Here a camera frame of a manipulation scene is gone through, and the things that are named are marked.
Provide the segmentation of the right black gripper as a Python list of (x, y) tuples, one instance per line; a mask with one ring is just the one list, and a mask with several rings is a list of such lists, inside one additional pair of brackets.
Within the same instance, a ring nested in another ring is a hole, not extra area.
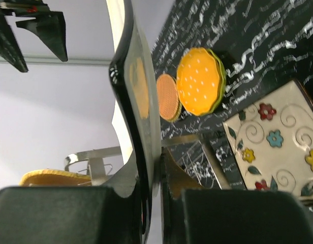
[(51, 11), (43, 1), (0, 0), (0, 56), (22, 73), (28, 68), (5, 16), (32, 17), (17, 21), (18, 28), (36, 35), (62, 62), (68, 61), (63, 12)]

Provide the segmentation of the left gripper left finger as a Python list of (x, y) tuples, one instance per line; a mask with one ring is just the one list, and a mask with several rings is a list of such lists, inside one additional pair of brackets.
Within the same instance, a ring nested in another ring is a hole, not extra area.
[(141, 243), (136, 158), (95, 187), (0, 190), (0, 243)]

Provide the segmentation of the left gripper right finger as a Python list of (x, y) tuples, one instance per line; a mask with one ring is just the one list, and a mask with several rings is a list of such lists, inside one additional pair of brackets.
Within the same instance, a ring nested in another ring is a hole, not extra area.
[(163, 243), (313, 243), (313, 225), (290, 194), (206, 189), (168, 149), (161, 176)]

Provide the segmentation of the woven bamboo plate green rim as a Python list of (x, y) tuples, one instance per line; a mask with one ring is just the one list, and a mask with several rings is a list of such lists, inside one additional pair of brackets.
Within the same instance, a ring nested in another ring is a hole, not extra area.
[(182, 111), (182, 104), (179, 102), (174, 115), (168, 120), (168, 122), (170, 123), (176, 122), (180, 118), (181, 111)]

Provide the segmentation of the grey square plate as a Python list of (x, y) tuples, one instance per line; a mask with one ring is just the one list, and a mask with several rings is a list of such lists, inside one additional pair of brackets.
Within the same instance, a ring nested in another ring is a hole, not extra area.
[(152, 198), (159, 189), (162, 154), (159, 106), (152, 58), (133, 1), (107, 1), (114, 57), (109, 65), (110, 83), (132, 147), (135, 179), (140, 187), (141, 242), (151, 225)]

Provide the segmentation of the woven orange rattan plate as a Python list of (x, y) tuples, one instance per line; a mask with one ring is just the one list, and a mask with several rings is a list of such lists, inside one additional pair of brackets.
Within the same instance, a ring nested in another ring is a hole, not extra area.
[(179, 109), (179, 98), (172, 76), (162, 74), (156, 80), (156, 88), (161, 118), (167, 121), (175, 119)]

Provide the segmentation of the orange polka dot plate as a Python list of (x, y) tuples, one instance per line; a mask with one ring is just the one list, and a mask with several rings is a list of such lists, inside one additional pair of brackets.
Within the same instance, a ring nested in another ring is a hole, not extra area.
[(217, 98), (220, 76), (214, 57), (202, 47), (189, 50), (177, 67), (176, 86), (185, 110), (195, 116), (207, 112)]

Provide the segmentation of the green polka dot plate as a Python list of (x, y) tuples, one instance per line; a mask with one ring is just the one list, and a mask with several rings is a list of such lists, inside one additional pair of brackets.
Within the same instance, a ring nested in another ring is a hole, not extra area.
[(213, 113), (217, 107), (220, 105), (224, 93), (225, 93), (225, 86), (226, 86), (226, 70), (223, 65), (223, 62), (220, 60), (220, 58), (209, 48), (206, 49), (208, 54), (214, 57), (215, 62), (216, 62), (216, 68), (220, 76), (220, 84), (217, 89), (217, 98), (215, 102), (210, 106), (209, 110), (207, 112), (203, 112), (200, 114), (200, 116), (206, 115), (206, 114), (211, 114)]

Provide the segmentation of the floral square plate dark rim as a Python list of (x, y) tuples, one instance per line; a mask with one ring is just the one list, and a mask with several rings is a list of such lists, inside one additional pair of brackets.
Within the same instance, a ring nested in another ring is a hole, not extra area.
[(313, 206), (313, 199), (309, 198), (298, 198), (298, 200), (304, 205), (304, 206)]

